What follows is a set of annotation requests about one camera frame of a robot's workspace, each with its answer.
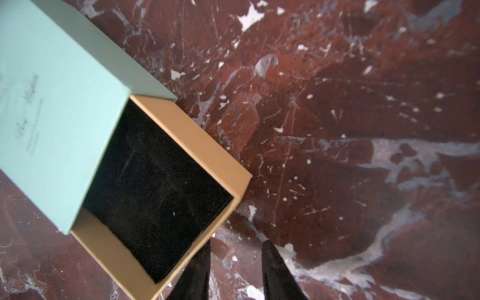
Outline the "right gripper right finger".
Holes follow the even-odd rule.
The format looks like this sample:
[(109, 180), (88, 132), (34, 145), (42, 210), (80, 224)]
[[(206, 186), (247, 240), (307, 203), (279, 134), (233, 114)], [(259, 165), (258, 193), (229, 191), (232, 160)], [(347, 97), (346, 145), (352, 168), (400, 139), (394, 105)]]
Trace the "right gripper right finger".
[(270, 240), (262, 244), (262, 279), (266, 300), (307, 299)]

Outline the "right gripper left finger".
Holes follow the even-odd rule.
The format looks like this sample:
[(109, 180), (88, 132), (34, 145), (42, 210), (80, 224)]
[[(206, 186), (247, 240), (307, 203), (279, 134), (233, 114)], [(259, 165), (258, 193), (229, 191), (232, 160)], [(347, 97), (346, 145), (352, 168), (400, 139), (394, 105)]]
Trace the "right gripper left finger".
[(208, 300), (211, 271), (211, 243), (192, 257), (168, 300)]

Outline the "mint drawer jewelry box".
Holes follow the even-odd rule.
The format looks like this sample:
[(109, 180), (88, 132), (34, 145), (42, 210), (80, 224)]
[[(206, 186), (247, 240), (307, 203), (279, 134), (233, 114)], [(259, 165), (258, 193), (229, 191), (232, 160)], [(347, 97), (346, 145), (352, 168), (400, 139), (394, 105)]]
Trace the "mint drawer jewelry box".
[[(232, 196), (159, 282), (83, 208), (129, 102)], [(239, 205), (252, 177), (171, 91), (62, 1), (1, 2), (1, 171), (133, 300), (158, 298)]]

